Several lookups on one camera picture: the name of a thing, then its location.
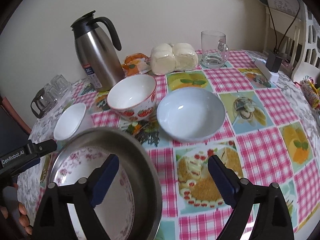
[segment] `floral plate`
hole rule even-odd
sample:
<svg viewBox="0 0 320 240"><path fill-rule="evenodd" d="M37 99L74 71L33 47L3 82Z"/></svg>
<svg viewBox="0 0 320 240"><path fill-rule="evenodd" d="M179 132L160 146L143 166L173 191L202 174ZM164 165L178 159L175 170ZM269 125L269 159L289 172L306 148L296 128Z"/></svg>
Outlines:
<svg viewBox="0 0 320 240"><path fill-rule="evenodd" d="M63 186L74 184L82 177L88 178L109 155L109 152L100 147L82 147L64 160L53 182ZM78 239L86 239L74 205L68 204L68 209ZM121 164L104 200L94 211L111 239L127 239L133 225L134 199L131 184Z"/></svg>

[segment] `jug label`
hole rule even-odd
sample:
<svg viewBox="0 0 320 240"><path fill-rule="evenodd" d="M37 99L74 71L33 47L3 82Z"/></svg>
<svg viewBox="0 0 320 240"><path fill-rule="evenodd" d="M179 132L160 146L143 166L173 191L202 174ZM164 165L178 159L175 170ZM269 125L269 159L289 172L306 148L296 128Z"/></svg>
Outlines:
<svg viewBox="0 0 320 240"><path fill-rule="evenodd" d="M90 66L90 64L87 64L85 66L83 66L83 69L85 70L85 72L87 73L92 85L95 88L102 88L102 85L97 77L97 75L94 73L93 68Z"/></svg>

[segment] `black jug lid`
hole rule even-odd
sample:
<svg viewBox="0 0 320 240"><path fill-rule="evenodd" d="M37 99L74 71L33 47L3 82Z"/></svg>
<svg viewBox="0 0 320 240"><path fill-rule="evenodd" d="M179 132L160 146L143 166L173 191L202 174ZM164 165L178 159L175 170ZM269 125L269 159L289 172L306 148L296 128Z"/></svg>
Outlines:
<svg viewBox="0 0 320 240"><path fill-rule="evenodd" d="M71 25L75 39L99 27L97 23L87 25L88 21L93 20L93 14L95 12L96 11L92 11L81 16Z"/></svg>

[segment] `plastic bread bag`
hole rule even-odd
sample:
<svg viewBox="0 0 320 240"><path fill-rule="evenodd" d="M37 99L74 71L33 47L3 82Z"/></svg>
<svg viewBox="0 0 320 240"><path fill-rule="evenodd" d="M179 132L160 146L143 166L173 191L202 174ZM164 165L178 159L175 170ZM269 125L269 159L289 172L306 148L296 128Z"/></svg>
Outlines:
<svg viewBox="0 0 320 240"><path fill-rule="evenodd" d="M177 43L172 47L176 61L175 71L193 70L198 65L198 55L188 43Z"/></svg>
<svg viewBox="0 0 320 240"><path fill-rule="evenodd" d="M164 43L152 49L150 65L156 75L193 70L198 65L198 56L188 43Z"/></svg>
<svg viewBox="0 0 320 240"><path fill-rule="evenodd" d="M136 74L147 73L150 70L150 66L147 64L148 59L149 58L142 53L127 56L124 64L121 65L124 69L125 76L129 77Z"/></svg>
<svg viewBox="0 0 320 240"><path fill-rule="evenodd" d="M156 75L165 75L175 70L176 61L169 44L163 43L151 51L151 70Z"/></svg>

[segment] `black cable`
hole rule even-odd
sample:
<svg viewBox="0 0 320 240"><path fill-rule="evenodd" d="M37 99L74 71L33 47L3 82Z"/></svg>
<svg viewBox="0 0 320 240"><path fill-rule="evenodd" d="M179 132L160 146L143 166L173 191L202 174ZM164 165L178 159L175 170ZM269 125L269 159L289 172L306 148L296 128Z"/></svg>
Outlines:
<svg viewBox="0 0 320 240"><path fill-rule="evenodd" d="M275 46L275 48L273 49L273 53L278 54L279 52L277 53L277 44L278 44L277 32L276 32L275 23L274 23L274 21L273 21L273 17L272 17L272 14L271 14L271 10L270 10L270 6L269 6L268 0L267 0L267 5L268 5L269 13L270 13L270 16L271 16L272 24L273 24L273 30L275 31L275 36L276 36L276 46Z"/></svg>
<svg viewBox="0 0 320 240"><path fill-rule="evenodd" d="M294 23L294 21L296 20L296 18L298 17L298 14L299 14L299 12L300 12L301 5L300 5L299 0L297 0L297 1L298 1L298 4L299 4L299 9L298 9L298 11L297 11L297 14L296 14L295 18L293 19L293 21L292 21L292 23L290 24L290 26L287 28L286 32L284 33L284 35L283 35L283 37L282 37L282 39L281 39L281 41L280 41L280 44L279 44L279 47L278 47L278 52L279 52L280 45L281 45L284 37L286 36L287 32L288 32L289 29L291 28L292 24Z"/></svg>

